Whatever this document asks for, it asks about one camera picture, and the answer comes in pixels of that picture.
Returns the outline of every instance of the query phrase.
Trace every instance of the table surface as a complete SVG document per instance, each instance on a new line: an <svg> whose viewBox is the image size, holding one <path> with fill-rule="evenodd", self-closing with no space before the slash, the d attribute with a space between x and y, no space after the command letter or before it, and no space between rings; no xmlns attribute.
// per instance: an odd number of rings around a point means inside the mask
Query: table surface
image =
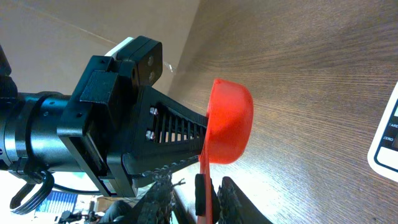
<svg viewBox="0 0 398 224"><path fill-rule="evenodd" d="M220 77L254 98L246 151L211 165L215 185L230 176L274 223L395 223L398 183L367 153L398 81L397 11L390 0L202 1L170 97L205 114ZM193 217L198 171L174 176Z"/></svg>

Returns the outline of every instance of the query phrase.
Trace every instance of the wooden table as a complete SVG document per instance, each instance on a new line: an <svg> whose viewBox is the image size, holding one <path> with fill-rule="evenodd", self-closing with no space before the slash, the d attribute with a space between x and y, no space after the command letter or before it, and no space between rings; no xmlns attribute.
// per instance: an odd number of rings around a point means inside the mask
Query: wooden table
<svg viewBox="0 0 398 224"><path fill-rule="evenodd" d="M367 153L398 81L392 0L202 1L169 95L205 114L214 78L254 98L243 156L212 165L274 223L397 223L398 183ZM194 216L198 164L175 174Z"/></svg>

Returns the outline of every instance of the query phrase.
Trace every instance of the red object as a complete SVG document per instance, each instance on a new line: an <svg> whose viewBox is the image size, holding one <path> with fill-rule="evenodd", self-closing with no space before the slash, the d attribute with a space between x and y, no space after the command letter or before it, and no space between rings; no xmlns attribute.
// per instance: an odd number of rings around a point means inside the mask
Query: red object
<svg viewBox="0 0 398 224"><path fill-rule="evenodd" d="M253 123L253 98L249 90L237 83L216 79L207 107L208 126L200 156L200 173L205 175L206 218L199 223L212 223L209 164L229 164L237 160L248 143Z"/></svg>

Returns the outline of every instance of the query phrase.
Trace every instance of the white scale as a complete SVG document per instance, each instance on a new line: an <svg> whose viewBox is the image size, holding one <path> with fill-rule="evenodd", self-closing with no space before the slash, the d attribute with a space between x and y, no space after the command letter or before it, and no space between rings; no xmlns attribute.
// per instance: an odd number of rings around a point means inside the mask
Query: white scale
<svg viewBox="0 0 398 224"><path fill-rule="evenodd" d="M398 83L392 91L368 152L368 162L378 174L398 182Z"/></svg>

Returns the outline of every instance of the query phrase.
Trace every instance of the bolt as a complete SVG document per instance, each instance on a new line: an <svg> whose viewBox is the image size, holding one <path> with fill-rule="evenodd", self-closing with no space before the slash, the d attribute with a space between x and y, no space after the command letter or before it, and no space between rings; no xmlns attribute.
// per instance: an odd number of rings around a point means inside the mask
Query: bolt
<svg viewBox="0 0 398 224"><path fill-rule="evenodd" d="M145 135L145 137L147 138L147 140L155 140L155 132L153 131L147 131L147 134Z"/></svg>
<svg viewBox="0 0 398 224"><path fill-rule="evenodd" d="M150 109L149 109L149 112L150 112L151 114L155 115L155 116L157 116L157 115L159 114L159 112L157 111L156 108L150 108Z"/></svg>
<svg viewBox="0 0 398 224"><path fill-rule="evenodd" d="M148 65L149 65L149 66L152 66L153 63L154 63L154 56L150 56L150 57L148 58Z"/></svg>
<svg viewBox="0 0 398 224"><path fill-rule="evenodd" d="M155 78L155 72L152 71L152 72L149 74L149 81L150 81L150 82L154 81L154 78Z"/></svg>

